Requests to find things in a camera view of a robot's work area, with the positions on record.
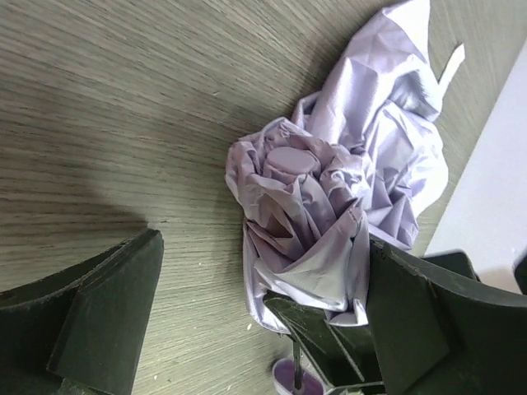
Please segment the lavender folding umbrella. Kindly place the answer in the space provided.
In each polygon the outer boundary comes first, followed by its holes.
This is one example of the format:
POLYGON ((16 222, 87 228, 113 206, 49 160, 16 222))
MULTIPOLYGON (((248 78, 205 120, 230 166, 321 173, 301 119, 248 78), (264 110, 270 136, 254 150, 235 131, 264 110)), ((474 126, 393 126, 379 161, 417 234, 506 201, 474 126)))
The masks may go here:
POLYGON ((247 309, 284 334, 268 292, 320 314, 322 330, 353 328, 340 356, 345 386, 384 392, 369 339, 369 242, 410 250, 418 216, 444 192, 448 167, 435 122, 464 61, 457 47, 440 77, 428 53, 431 4, 378 11, 350 40, 322 89, 229 149, 226 185, 244 212, 247 309))

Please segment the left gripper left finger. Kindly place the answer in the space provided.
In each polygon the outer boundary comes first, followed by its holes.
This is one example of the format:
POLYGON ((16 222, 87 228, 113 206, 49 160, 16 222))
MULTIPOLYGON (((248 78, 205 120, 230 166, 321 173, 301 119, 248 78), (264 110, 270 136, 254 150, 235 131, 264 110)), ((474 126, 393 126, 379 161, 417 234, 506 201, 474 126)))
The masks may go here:
POLYGON ((130 394, 161 273, 161 232, 1 294, 3 394, 130 394))

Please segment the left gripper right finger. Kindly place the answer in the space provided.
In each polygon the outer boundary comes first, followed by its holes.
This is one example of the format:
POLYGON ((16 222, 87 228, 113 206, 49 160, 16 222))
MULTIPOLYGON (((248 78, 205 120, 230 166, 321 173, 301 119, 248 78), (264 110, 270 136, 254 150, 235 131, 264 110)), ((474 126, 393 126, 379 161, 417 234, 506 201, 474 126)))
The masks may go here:
POLYGON ((526 298, 372 239, 366 313, 388 394, 524 394, 526 298))

